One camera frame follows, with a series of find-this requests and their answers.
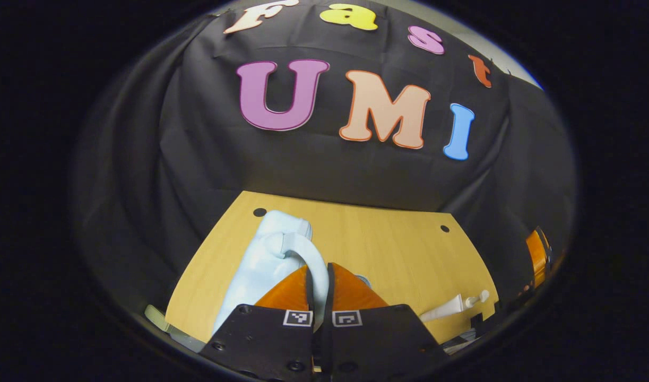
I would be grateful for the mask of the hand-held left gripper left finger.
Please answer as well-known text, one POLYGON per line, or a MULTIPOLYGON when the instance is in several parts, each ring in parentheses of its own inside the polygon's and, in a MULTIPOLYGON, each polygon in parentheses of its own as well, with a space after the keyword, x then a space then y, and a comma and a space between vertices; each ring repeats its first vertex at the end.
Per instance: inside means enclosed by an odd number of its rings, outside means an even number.
POLYGON ((311 380, 314 374, 312 282, 302 266, 257 303, 238 304, 200 356, 259 380, 311 380))

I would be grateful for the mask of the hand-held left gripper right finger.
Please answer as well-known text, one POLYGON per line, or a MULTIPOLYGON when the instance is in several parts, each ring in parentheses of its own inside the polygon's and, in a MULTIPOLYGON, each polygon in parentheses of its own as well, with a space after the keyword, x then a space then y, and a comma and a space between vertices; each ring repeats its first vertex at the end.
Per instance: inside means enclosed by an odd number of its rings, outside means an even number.
POLYGON ((326 380, 416 380, 447 363, 446 351, 409 305, 388 304, 336 263, 327 273, 326 380))

